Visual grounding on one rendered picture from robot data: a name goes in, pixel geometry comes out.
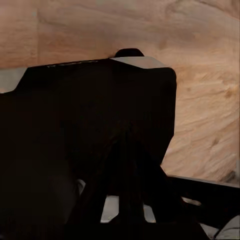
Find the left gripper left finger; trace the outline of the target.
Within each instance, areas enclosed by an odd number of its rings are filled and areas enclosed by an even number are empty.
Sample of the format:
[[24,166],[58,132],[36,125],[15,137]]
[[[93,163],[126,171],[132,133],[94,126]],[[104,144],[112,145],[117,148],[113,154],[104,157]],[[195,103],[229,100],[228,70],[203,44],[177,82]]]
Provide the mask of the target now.
[[[117,164],[118,222],[101,223],[113,167]],[[126,134],[108,140],[57,240],[133,240]]]

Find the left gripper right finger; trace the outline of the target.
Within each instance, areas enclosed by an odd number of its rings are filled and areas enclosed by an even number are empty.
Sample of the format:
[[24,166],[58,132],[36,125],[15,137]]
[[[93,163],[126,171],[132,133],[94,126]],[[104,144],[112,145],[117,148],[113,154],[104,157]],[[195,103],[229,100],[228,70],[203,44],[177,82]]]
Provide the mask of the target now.
[[[145,142],[126,133],[133,240],[210,240]],[[156,223],[145,220],[138,169]]]

